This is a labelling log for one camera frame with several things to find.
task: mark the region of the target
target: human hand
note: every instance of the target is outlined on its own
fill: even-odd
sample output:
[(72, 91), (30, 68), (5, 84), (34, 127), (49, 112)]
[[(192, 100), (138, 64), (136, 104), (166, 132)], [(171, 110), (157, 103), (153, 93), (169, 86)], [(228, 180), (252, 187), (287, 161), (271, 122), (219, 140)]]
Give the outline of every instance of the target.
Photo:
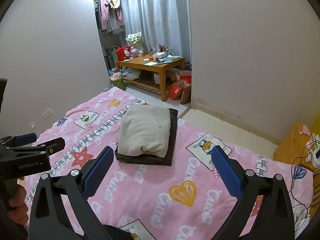
[(20, 225), (25, 225), (29, 220), (28, 206), (24, 203), (26, 195), (26, 189), (18, 184), (16, 195), (9, 199), (9, 205), (15, 209), (8, 211), (8, 216)]

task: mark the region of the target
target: gray curtain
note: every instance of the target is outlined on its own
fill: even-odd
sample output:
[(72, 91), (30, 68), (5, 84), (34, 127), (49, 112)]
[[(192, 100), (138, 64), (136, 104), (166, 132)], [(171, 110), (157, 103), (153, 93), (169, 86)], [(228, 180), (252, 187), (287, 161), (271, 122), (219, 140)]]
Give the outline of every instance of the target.
[(120, 0), (126, 36), (141, 32), (143, 48), (167, 45), (190, 63), (187, 0)]

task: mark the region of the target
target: stack of folded clothes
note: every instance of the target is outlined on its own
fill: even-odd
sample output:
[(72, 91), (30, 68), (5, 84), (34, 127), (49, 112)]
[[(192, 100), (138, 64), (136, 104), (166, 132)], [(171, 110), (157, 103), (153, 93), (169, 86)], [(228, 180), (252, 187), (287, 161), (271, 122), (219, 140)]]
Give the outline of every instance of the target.
[(116, 158), (123, 163), (171, 166), (178, 111), (133, 105), (119, 128)]

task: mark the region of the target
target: floor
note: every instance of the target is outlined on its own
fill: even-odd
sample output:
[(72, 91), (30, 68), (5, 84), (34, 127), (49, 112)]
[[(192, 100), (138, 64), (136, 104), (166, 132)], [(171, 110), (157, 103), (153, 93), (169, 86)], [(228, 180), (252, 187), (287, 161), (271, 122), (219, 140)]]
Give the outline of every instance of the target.
[[(161, 101), (160, 92), (154, 92), (151, 89), (137, 87), (126, 82), (126, 92), (137, 98), (146, 100), (153, 106), (169, 107), (179, 111), (179, 115), (187, 111), (190, 104), (181, 105), (180, 100), (167, 99), (166, 102)], [(273, 153), (277, 145), (269, 142), (253, 133), (238, 128), (230, 123), (224, 122), (212, 115), (206, 114), (196, 109), (190, 109), (182, 117), (194, 126), (206, 130), (212, 135), (219, 136), (223, 141), (237, 144), (241, 147), (252, 150), (256, 154), (263, 155), (273, 160)]]
[(178, 110), (178, 116), (181, 115), (189, 106), (189, 104), (181, 105), (180, 99), (179, 100), (171, 100), (170, 98), (167, 99), (167, 101), (162, 102), (161, 100), (161, 94), (154, 93), (147, 89), (141, 89), (135, 86), (129, 85), (126, 90), (126, 92), (134, 95), (136, 98), (141, 98), (143, 100), (146, 100), (149, 104), (153, 106), (160, 106), (160, 107), (167, 107), (167, 108), (173, 108)]
[(183, 118), (192, 125), (206, 130), (211, 135), (219, 136), (223, 141), (237, 144), (273, 160), (277, 145), (253, 133), (224, 122), (212, 115), (196, 109), (190, 109)]

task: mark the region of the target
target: power outlet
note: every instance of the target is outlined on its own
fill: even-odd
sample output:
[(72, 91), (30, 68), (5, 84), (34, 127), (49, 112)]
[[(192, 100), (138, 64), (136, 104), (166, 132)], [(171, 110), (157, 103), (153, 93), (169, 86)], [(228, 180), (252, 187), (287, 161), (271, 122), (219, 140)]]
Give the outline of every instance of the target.
[(47, 111), (45, 111), (47, 113), (48, 116), (53, 114), (53, 111), (51, 110), (51, 108), (49, 108)]
[(48, 118), (49, 115), (47, 114), (47, 112), (44, 112), (44, 113), (42, 113), (42, 116), (44, 119), (46, 119), (46, 118)]
[(29, 124), (29, 126), (31, 127), (31, 129), (36, 128), (36, 124), (34, 122), (32, 122), (31, 124)]

